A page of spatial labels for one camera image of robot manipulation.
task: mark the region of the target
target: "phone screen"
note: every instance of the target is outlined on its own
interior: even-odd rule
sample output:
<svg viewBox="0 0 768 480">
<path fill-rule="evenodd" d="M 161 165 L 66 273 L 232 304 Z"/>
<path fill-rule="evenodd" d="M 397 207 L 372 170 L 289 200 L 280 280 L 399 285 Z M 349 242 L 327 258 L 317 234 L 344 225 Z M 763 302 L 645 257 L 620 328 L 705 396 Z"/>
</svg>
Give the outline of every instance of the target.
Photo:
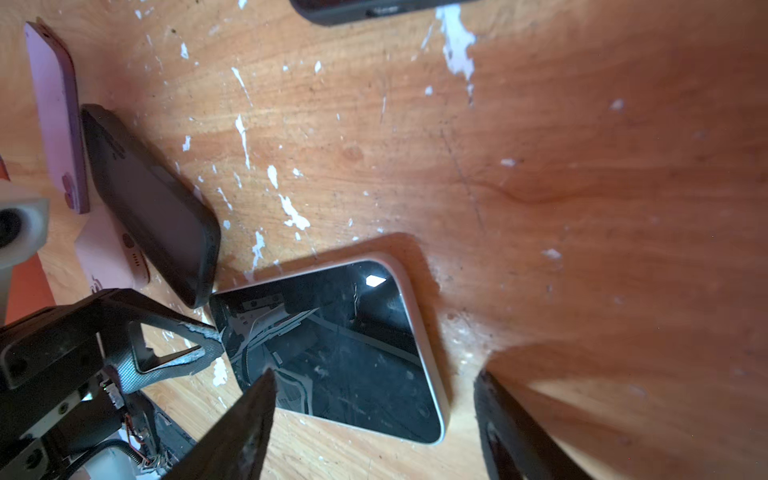
<svg viewBox="0 0 768 480">
<path fill-rule="evenodd" d="M 210 299 L 240 388 L 275 372 L 279 408 L 422 443 L 442 425 L 392 274 L 364 260 Z"/>
<path fill-rule="evenodd" d="M 218 254 L 216 217 L 114 114 L 88 106 L 82 117 L 94 183 L 104 202 L 184 303 L 205 304 Z"/>
</svg>

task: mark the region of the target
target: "wood grain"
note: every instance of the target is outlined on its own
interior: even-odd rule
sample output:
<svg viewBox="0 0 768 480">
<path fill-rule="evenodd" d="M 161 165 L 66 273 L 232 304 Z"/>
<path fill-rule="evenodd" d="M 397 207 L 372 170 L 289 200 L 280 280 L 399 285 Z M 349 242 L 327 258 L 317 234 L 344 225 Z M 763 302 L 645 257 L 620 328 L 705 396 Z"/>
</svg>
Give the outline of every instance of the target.
<svg viewBox="0 0 768 480">
<path fill-rule="evenodd" d="M 58 302 L 88 293 L 73 247 L 85 217 L 45 173 L 22 35 L 38 16 L 71 52 L 80 102 L 115 110 L 231 222 L 219 288 L 245 283 L 257 230 L 256 278 L 275 260 L 373 249 L 406 264 L 452 400 L 445 441 L 279 411 L 264 478 L 484 478 L 472 380 L 486 361 L 597 478 L 764 477 L 765 2 L 466 4 L 472 99 L 433 11 L 335 28 L 266 0 L 9 0 L 0 13 L 0 154 L 52 198 L 40 254 Z M 278 193 L 312 224 L 301 241 Z M 154 274 L 146 291 L 180 305 Z M 231 373 L 212 378 L 147 390 L 199 438 L 218 397 L 240 394 Z"/>
</svg>

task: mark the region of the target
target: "black round hole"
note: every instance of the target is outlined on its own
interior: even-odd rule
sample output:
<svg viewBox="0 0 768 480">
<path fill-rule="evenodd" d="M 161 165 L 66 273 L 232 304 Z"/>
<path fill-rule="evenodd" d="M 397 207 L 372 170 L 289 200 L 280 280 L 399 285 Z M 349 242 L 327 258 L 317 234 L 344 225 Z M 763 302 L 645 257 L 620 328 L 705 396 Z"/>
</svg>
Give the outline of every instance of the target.
<svg viewBox="0 0 768 480">
<path fill-rule="evenodd" d="M 27 371 L 28 366 L 27 361 L 24 359 L 13 359 L 11 364 L 8 365 L 8 370 L 10 371 L 11 376 L 20 376 Z"/>
<path fill-rule="evenodd" d="M 29 457 L 27 457 L 25 466 L 27 467 L 27 470 L 32 470 L 33 468 L 37 468 L 42 461 L 43 452 L 40 449 L 34 449 L 32 450 L 32 453 L 29 454 Z"/>
<path fill-rule="evenodd" d="M 22 217 L 15 208 L 0 210 L 0 248 L 8 246 L 22 232 Z"/>
</svg>

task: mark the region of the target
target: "purple smartphone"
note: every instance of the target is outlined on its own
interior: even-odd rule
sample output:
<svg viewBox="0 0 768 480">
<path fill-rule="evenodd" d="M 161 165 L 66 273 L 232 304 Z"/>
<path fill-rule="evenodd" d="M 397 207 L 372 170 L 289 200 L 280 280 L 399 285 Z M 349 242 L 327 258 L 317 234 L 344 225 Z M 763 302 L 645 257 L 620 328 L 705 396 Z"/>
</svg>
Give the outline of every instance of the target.
<svg viewBox="0 0 768 480">
<path fill-rule="evenodd" d="M 64 192 L 67 205 L 85 214 L 90 207 L 74 65 L 64 45 L 44 25 L 27 22 L 24 36 L 48 176 Z"/>
</svg>

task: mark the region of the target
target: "black phone case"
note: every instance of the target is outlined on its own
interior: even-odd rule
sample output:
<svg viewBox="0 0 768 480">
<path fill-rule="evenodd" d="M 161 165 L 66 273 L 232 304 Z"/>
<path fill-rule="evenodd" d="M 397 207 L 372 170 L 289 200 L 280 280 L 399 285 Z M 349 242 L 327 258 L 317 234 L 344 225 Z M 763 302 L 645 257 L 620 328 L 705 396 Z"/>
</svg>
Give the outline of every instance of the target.
<svg viewBox="0 0 768 480">
<path fill-rule="evenodd" d="M 310 22 L 331 26 L 449 5 L 456 3 L 456 0 L 290 0 L 290 2 L 299 15 Z"/>
<path fill-rule="evenodd" d="M 83 130 L 85 145 L 91 162 L 91 174 L 96 190 L 112 212 L 123 223 L 126 230 L 156 266 L 157 270 L 168 282 L 174 292 L 185 305 L 197 308 L 208 303 L 214 287 L 216 263 L 219 255 L 221 230 L 216 216 L 203 205 L 193 194 L 160 162 L 152 153 L 134 137 L 117 115 L 100 105 L 86 104 L 82 108 Z M 109 157 L 98 152 L 106 144 Z M 144 225 L 142 219 L 134 211 L 129 199 L 122 198 L 114 188 L 120 178 L 116 178 L 111 165 L 115 161 L 135 162 L 136 168 L 145 169 L 157 178 L 172 194 L 175 200 L 186 208 L 200 222 L 203 232 L 200 242 L 200 267 L 194 284 L 185 280 L 174 258 L 161 248 L 152 235 L 151 229 Z"/>
</svg>

